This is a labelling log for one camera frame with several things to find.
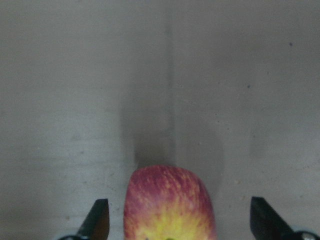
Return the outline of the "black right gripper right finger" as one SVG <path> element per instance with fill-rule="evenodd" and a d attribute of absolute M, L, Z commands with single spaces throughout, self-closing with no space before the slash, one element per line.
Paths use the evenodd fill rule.
<path fill-rule="evenodd" d="M 263 198 L 250 201 L 250 230 L 256 240 L 318 240 L 319 235 L 307 230 L 294 230 Z"/>

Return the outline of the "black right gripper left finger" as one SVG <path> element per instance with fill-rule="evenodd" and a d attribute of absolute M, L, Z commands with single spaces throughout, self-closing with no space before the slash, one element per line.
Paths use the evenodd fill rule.
<path fill-rule="evenodd" d="M 81 226 L 74 234 L 59 237 L 59 240 L 107 240 L 110 233 L 109 201 L 97 199 Z"/>

